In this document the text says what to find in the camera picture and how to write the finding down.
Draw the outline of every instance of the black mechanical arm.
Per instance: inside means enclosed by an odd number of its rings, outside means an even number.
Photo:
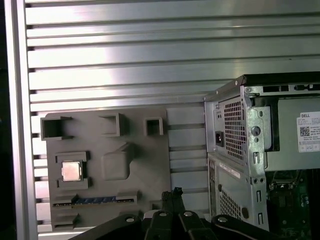
[[[70,240],[287,240],[228,215],[211,222],[185,209],[182,189],[162,193],[162,209],[141,220],[127,214]]]

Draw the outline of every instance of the ventilation grille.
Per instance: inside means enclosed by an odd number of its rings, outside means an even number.
[[[247,142],[246,129],[241,125],[244,114],[240,101],[224,107],[225,149],[228,155],[240,160],[244,159],[242,144]]]
[[[229,215],[241,220],[240,206],[236,204],[236,202],[233,201],[223,190],[220,194],[220,209],[222,215]]]

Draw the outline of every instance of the computer case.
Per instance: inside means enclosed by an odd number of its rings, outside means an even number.
[[[314,237],[320,72],[243,75],[204,101],[210,214]]]

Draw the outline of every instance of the qr code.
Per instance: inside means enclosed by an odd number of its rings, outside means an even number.
[[[310,136],[310,127],[308,127],[308,126],[301,126],[301,127],[300,127],[300,136],[301,136],[301,137],[308,137],[308,136]]]

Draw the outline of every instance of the motherboard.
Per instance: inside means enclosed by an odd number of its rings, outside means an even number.
[[[306,171],[267,172],[266,178],[270,231],[293,240],[311,240]]]

